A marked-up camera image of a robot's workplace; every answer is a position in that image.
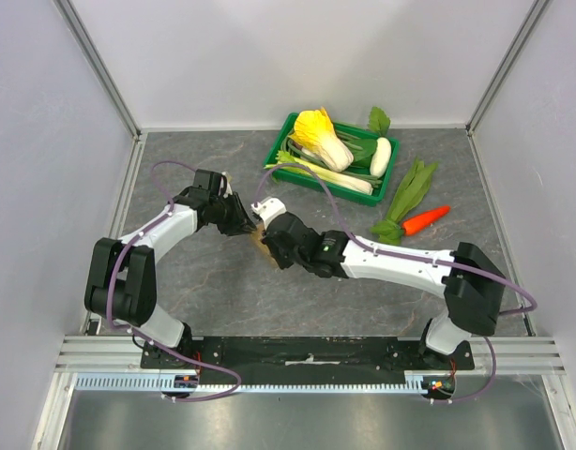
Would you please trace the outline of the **brown cardboard express box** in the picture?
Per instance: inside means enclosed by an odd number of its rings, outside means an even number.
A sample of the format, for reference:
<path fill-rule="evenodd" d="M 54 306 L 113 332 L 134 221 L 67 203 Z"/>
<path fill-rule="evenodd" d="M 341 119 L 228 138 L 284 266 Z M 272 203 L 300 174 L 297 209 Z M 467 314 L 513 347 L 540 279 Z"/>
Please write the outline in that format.
<path fill-rule="evenodd" d="M 272 257 L 271 252 L 266 244 L 263 243 L 264 232 L 261 228 L 258 228 L 255 232 L 250 235 L 252 243 L 255 245 L 257 250 L 265 257 L 265 260 L 276 266 L 277 263 Z"/>

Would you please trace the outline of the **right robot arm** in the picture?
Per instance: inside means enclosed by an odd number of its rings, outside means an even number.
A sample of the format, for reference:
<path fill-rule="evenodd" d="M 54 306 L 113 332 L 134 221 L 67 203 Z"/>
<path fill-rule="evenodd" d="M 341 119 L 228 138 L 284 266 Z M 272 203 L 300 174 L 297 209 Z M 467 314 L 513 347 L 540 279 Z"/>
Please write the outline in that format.
<path fill-rule="evenodd" d="M 504 286 L 482 275 L 440 261 L 460 263 L 502 277 L 477 246 L 422 251 L 379 244 L 343 231 L 318 233 L 296 215 L 280 211 L 262 217 L 262 243 L 279 268 L 295 264 L 319 278 L 368 278 L 419 289 L 442 298 L 446 310 L 429 321 L 417 357 L 426 368 L 440 368 L 473 335 L 491 337 Z"/>

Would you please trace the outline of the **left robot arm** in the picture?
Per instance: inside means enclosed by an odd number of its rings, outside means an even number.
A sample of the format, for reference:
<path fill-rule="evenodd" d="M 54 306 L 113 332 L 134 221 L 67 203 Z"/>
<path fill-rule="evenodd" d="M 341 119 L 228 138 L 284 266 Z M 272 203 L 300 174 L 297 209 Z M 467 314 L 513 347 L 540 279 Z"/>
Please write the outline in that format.
<path fill-rule="evenodd" d="M 192 184 L 141 228 L 97 241 L 85 308 L 115 327 L 137 331 L 151 346 L 162 345 L 161 358 L 172 368 L 185 368 L 194 355 L 191 330 L 158 305 L 156 268 L 175 245 L 207 225 L 226 236 L 255 231 L 226 173 L 198 169 Z"/>

